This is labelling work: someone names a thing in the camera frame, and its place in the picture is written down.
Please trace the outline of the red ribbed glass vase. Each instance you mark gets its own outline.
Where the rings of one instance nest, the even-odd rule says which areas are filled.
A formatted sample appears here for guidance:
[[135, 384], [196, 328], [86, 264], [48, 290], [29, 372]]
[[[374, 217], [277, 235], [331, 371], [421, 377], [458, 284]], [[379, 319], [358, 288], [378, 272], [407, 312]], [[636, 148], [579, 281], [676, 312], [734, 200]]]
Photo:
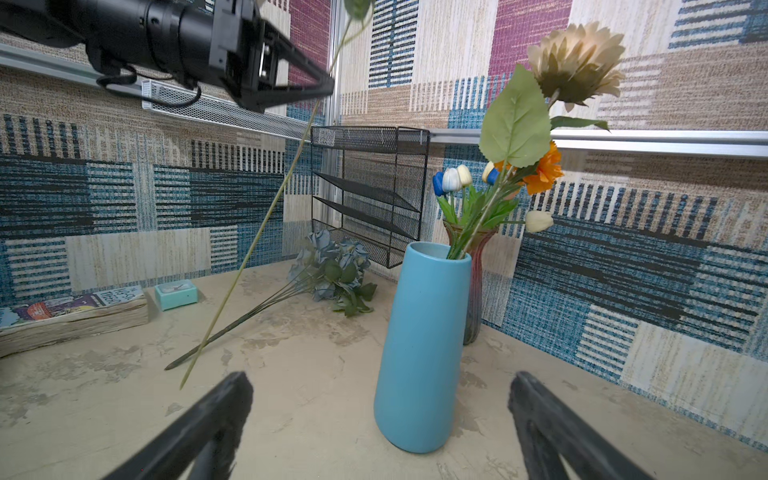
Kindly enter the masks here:
[[482, 254], [485, 245], [498, 232], [498, 230], [498, 227], [494, 229], [479, 230], [474, 239], [469, 243], [467, 249], [467, 253], [470, 255], [472, 260], [472, 272], [463, 338], [464, 345], [470, 345], [477, 339], [480, 326], [482, 325]]

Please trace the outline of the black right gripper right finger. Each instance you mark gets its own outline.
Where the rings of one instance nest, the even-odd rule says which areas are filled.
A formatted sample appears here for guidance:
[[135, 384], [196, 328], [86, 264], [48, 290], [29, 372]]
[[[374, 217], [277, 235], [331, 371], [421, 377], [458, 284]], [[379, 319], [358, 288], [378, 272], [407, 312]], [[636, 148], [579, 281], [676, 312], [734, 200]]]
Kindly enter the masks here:
[[566, 479], [567, 463], [581, 479], [648, 479], [535, 376], [515, 374], [508, 409], [530, 479]]

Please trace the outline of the dark blue tulip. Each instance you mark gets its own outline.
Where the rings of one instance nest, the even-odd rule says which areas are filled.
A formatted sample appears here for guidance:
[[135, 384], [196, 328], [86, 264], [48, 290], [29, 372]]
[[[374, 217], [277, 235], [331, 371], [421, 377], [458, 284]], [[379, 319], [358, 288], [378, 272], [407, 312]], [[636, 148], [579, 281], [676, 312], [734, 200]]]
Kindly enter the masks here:
[[499, 176], [499, 171], [497, 169], [492, 169], [488, 173], [485, 182], [489, 185], [494, 185], [497, 181], [498, 176]]

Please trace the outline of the white tulip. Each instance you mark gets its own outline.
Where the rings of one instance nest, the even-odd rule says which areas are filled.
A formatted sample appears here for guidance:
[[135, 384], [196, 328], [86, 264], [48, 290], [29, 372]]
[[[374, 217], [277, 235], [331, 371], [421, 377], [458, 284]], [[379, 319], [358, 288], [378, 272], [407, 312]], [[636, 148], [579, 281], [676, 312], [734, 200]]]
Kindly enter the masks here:
[[531, 210], [526, 213], [524, 220], [505, 220], [504, 224], [523, 225], [528, 232], [539, 233], [551, 228], [554, 219], [549, 212]]

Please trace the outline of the orange and beige flower sprig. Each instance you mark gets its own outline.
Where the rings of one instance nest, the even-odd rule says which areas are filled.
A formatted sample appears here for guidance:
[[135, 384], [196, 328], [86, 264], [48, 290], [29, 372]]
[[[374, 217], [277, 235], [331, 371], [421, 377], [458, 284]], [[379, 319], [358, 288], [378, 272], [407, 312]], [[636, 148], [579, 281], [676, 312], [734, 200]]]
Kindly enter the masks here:
[[478, 148], [483, 158], [495, 164], [499, 176], [494, 185], [468, 188], [468, 198], [455, 194], [457, 224], [444, 219], [449, 237], [451, 260], [466, 256], [469, 243], [480, 230], [486, 212], [483, 195], [491, 191], [490, 201], [505, 196], [502, 189], [515, 187], [517, 179], [536, 169], [535, 164], [549, 150], [552, 131], [561, 127], [605, 130], [602, 120], [551, 116], [556, 103], [566, 109], [583, 106], [594, 98], [619, 97], [624, 76], [618, 66], [625, 51], [623, 37], [596, 22], [570, 24], [554, 30], [539, 44], [528, 48], [527, 65], [516, 65], [509, 81], [489, 105], [483, 118]]

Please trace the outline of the orange marigold flower stem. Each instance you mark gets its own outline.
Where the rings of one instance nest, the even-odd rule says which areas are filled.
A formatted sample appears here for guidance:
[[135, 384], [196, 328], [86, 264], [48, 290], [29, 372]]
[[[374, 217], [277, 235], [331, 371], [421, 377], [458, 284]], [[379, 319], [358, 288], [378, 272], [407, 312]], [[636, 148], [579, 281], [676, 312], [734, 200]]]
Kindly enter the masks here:
[[536, 169], [534, 171], [525, 177], [520, 177], [517, 169], [514, 170], [513, 174], [510, 174], [512, 179], [517, 179], [517, 183], [515, 187], [507, 186], [502, 189], [505, 196], [491, 202], [491, 191], [486, 191], [482, 200], [486, 214], [479, 229], [493, 230], [501, 224], [511, 223], [508, 217], [519, 205], [517, 196], [521, 189], [525, 188], [529, 196], [550, 190], [555, 185], [556, 180], [564, 176], [560, 165], [561, 160], [561, 152], [556, 143], [551, 141], [548, 152], [535, 164]]

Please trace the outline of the dark blue rose stem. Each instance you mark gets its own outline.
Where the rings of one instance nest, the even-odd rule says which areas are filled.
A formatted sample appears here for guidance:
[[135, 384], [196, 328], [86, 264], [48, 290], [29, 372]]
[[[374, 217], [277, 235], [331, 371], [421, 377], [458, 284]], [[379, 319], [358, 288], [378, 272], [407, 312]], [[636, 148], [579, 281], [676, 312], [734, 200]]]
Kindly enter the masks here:
[[[346, 12], [347, 21], [345, 24], [345, 27], [343, 28], [341, 39], [338, 41], [338, 44], [336, 45], [334, 49], [334, 53], [332, 55], [331, 65], [330, 69], [331, 71], [334, 71], [335, 67], [337, 66], [337, 63], [339, 61], [340, 55], [342, 50], [346, 45], [354, 41], [358, 36], [360, 36], [368, 27], [368, 25], [372, 22], [375, 10], [375, 2], [374, 1], [345, 1], [344, 2], [344, 10]], [[231, 297], [235, 287], [237, 286], [244, 270], [247, 267], [247, 264], [254, 253], [256, 247], [258, 246], [258, 243], [266, 229], [267, 224], [269, 223], [274, 210], [276, 209], [278, 203], [282, 199], [284, 192], [286, 190], [287, 185], [290, 183], [290, 180], [293, 176], [294, 170], [298, 164], [298, 161], [300, 160], [301, 154], [303, 152], [303, 148], [305, 145], [305, 142], [307, 141], [311, 129], [314, 125], [314, 120], [317, 115], [317, 111], [319, 109], [319, 106], [321, 104], [320, 100], [316, 100], [313, 104], [312, 110], [310, 112], [309, 120], [307, 121], [306, 127], [304, 129], [304, 132], [302, 133], [302, 136], [300, 137], [299, 144], [297, 147], [297, 150], [295, 152], [294, 158], [289, 166], [289, 169], [287, 173], [284, 176], [284, 179], [282, 183], [280, 184], [280, 187], [275, 194], [273, 200], [271, 201], [269, 208], [267, 212], [265, 213], [263, 220], [249, 246], [249, 249], [247, 250], [247, 253], [241, 262], [241, 265], [239, 269], [237, 270], [235, 276], [233, 277], [226, 294], [223, 296], [221, 303], [218, 306], [218, 309], [216, 310], [216, 313], [212, 317], [210, 324], [207, 327], [207, 330], [205, 331], [197, 349], [195, 350], [195, 353], [192, 355], [191, 360], [189, 362], [189, 365], [187, 366], [187, 370], [185, 371], [180, 385], [179, 389], [183, 390], [199, 357], [201, 356], [201, 353], [205, 346], [207, 345], [208, 341], [210, 340], [210, 337], [212, 335], [213, 329], [216, 326], [220, 316], [223, 313], [223, 310], [225, 306], [227, 305], [229, 298]]]

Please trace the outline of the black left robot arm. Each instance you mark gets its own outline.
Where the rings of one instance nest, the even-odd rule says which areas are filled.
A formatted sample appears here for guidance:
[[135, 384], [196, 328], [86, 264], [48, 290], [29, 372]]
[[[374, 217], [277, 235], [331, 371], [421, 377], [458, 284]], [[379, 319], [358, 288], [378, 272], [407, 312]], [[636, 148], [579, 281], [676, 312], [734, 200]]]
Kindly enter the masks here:
[[258, 113], [322, 99], [334, 80], [260, 15], [254, 1], [4, 1], [1, 29], [54, 48], [82, 44], [102, 88], [131, 84], [139, 67], [187, 89], [224, 89]]

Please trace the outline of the blue hydrangea flower bunch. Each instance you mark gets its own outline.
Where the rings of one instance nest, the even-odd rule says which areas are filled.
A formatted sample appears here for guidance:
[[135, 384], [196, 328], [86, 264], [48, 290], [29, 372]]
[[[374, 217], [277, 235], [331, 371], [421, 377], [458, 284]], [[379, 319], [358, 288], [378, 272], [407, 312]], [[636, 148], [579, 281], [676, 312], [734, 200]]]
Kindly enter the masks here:
[[303, 294], [311, 295], [315, 301], [334, 301], [333, 310], [347, 317], [369, 313], [369, 303], [377, 290], [375, 283], [365, 280], [370, 265], [370, 254], [361, 241], [334, 240], [328, 230], [311, 233], [289, 270], [287, 284], [210, 334], [203, 345], [208, 346], [261, 312]]

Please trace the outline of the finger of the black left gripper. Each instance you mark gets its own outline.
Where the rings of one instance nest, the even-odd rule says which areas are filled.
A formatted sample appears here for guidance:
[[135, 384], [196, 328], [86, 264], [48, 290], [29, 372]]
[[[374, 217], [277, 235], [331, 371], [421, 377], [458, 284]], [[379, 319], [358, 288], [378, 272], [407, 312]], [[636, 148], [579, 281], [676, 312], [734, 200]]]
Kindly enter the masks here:
[[255, 24], [249, 53], [248, 109], [323, 99], [334, 92], [331, 75], [271, 23]]

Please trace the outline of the cream tulip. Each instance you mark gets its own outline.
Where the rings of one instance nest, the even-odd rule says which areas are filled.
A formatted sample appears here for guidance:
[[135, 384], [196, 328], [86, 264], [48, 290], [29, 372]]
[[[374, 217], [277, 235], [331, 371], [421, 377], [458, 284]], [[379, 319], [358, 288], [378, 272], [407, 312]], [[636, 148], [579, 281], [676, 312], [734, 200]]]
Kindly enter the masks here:
[[459, 165], [456, 170], [460, 181], [462, 199], [466, 200], [468, 198], [468, 188], [473, 184], [472, 174], [464, 164]]

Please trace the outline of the teal cylindrical vase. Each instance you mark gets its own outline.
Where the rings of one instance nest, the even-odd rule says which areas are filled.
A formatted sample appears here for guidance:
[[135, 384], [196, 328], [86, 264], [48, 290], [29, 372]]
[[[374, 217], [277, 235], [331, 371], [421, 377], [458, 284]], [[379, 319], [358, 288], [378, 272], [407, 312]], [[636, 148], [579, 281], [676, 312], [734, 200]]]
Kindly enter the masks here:
[[375, 422], [401, 450], [426, 454], [451, 435], [472, 260], [432, 242], [407, 246], [383, 347]]

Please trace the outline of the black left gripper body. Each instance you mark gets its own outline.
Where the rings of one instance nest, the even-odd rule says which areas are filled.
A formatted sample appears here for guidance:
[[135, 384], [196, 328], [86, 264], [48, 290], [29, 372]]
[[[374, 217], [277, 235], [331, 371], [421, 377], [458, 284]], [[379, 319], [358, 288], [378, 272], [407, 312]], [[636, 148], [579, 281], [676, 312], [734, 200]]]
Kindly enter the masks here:
[[255, 1], [215, 1], [206, 83], [221, 88], [249, 111], [264, 111], [260, 98], [263, 22]]

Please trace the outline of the yellow tulip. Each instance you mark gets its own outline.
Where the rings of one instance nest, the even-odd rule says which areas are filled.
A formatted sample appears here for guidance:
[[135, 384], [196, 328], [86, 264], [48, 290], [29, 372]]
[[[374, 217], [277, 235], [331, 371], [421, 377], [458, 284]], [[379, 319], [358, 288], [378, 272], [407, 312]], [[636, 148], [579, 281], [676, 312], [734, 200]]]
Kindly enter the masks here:
[[483, 170], [483, 173], [482, 173], [482, 180], [485, 183], [488, 183], [488, 178], [489, 178], [490, 174], [492, 173], [492, 171], [494, 169], [495, 169], [495, 164], [493, 162], [488, 162], [486, 164], [486, 166], [485, 166], [485, 168]]

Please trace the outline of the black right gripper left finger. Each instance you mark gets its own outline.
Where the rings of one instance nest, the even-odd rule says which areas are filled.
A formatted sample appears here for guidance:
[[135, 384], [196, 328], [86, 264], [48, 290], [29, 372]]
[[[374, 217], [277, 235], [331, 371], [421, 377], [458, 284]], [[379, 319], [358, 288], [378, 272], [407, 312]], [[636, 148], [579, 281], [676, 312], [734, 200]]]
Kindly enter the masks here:
[[110, 472], [108, 479], [228, 479], [251, 411], [253, 387], [233, 372]]

